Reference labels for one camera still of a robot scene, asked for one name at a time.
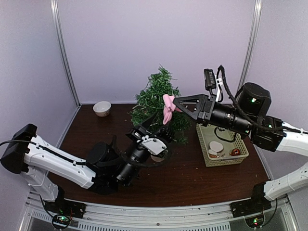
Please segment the pink felt bow ornament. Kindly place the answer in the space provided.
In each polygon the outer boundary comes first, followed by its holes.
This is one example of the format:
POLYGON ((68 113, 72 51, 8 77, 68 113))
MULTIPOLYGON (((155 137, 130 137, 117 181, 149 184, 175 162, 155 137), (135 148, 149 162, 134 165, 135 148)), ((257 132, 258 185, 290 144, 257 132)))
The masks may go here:
POLYGON ((182 111, 173 103, 174 95, 163 95, 164 109, 163 109, 163 125, 166 125, 171 119, 174 111, 182 113, 182 111))

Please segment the small green christmas tree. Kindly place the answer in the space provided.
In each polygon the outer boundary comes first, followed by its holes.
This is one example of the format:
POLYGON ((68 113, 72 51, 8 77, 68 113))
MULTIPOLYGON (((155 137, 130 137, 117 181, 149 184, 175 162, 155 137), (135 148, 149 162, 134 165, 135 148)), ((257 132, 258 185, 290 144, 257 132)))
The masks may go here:
MULTIPOLYGON (((159 66, 157 73, 148 76, 147 85, 136 95, 137 103, 130 112, 131 122, 134 126, 140 124, 155 113, 157 113, 157 116, 150 125, 149 130, 154 132, 163 125, 163 95, 180 96, 180 90, 178 87, 172 85, 172 80, 171 73, 162 66, 159 66)), ((173 139, 174 143, 188 143, 188 138, 185 134, 191 128, 191 121, 186 115, 177 111, 173 112, 170 128, 175 135, 173 139)))

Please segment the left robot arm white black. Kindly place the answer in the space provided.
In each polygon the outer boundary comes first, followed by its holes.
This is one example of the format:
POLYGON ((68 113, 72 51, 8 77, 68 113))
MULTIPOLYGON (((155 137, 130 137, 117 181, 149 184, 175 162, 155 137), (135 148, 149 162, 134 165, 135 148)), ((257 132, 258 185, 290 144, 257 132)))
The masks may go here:
POLYGON ((165 124, 151 132, 151 123, 149 118, 127 133, 131 143, 124 152, 118 149, 117 137, 113 136, 110 143, 97 143, 85 159, 48 144, 37 134, 37 127, 28 124, 5 142, 0 162, 11 173, 23 174, 44 201, 64 214, 69 210, 69 202, 63 198, 63 189, 52 183, 46 172, 100 195, 115 193, 119 186, 129 186, 142 168, 154 167, 148 163, 150 157, 160 158, 161 165, 169 160, 173 131, 165 124))

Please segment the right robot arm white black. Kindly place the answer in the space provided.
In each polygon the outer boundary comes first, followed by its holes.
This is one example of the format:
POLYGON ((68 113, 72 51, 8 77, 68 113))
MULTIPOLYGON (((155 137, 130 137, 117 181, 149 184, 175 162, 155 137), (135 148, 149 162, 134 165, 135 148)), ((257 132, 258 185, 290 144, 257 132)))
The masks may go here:
POLYGON ((243 85, 239 93, 230 95, 233 105, 215 101, 204 94, 177 97, 173 104, 190 119, 202 125, 228 129, 268 151, 308 154, 308 133, 281 119, 268 116, 270 92, 254 83, 243 85))

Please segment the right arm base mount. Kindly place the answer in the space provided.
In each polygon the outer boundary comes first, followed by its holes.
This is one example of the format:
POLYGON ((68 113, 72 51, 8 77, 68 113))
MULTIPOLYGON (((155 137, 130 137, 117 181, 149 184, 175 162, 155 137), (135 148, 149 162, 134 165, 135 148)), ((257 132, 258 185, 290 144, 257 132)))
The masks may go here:
POLYGON ((234 218, 261 213, 271 208, 271 202, 265 198, 264 183, 254 186, 249 199, 230 203, 234 218))

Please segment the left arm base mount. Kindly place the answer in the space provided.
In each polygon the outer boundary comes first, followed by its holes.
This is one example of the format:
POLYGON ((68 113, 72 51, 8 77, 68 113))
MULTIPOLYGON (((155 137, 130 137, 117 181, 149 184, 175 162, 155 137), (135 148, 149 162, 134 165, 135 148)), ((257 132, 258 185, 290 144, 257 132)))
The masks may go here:
POLYGON ((58 193, 54 201, 44 200, 44 202, 48 211, 73 218, 83 218, 86 210, 84 203, 67 200, 63 193, 58 193))

